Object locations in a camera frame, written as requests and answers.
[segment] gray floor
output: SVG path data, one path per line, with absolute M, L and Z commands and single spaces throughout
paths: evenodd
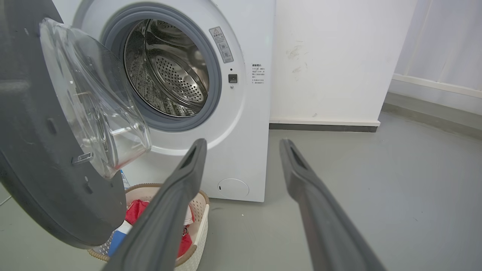
M 374 133 L 270 131 L 265 203 L 212 200 L 200 271 L 311 270 L 278 142 L 292 139 L 390 271 L 480 270 L 482 142 L 382 113 Z M 0 270 L 100 270 L 9 200 Z

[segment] instruction label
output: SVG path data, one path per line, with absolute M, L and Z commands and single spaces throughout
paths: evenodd
M 253 84 L 264 84 L 266 69 L 261 64 L 252 64 L 251 66 L 251 83 Z
M 233 55 L 231 54 L 231 49 L 229 48 L 228 42 L 224 37 L 223 31 L 221 31 L 220 27 L 215 27 L 209 30 L 211 36 L 216 42 L 217 48 L 219 49 L 219 53 L 223 58 L 224 63 L 233 62 Z

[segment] washing machine door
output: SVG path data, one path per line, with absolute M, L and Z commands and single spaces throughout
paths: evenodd
M 125 217 L 118 170 L 151 146 L 122 64 L 51 0 L 0 6 L 2 182 L 58 239 L 101 245 Z

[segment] white basket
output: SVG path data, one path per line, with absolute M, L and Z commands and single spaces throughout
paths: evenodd
M 130 206 L 134 200 L 152 200 L 161 186 L 162 184 L 140 184 L 127 189 L 125 191 L 127 206 Z M 195 222 L 189 226 L 189 234 L 193 243 L 184 255 L 176 259 L 175 271 L 195 271 L 198 268 L 208 235 L 208 196 L 203 191 L 199 191 L 189 205 L 194 212 L 195 219 Z M 111 241 L 112 235 L 105 244 L 89 249 L 89 254 L 97 259 L 109 261 L 107 253 Z

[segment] baseboard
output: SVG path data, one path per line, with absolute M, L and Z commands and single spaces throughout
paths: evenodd
M 374 133 L 378 126 L 270 123 L 270 130 Z
M 372 122 L 344 122 L 344 121 L 320 121 L 320 120 L 300 120 L 300 119 L 269 119 L 270 124 L 306 124 L 306 125 L 332 125 L 332 126 L 380 126 L 379 121 Z
M 382 111 L 482 140 L 482 116 L 477 114 L 394 93 L 387 94 Z

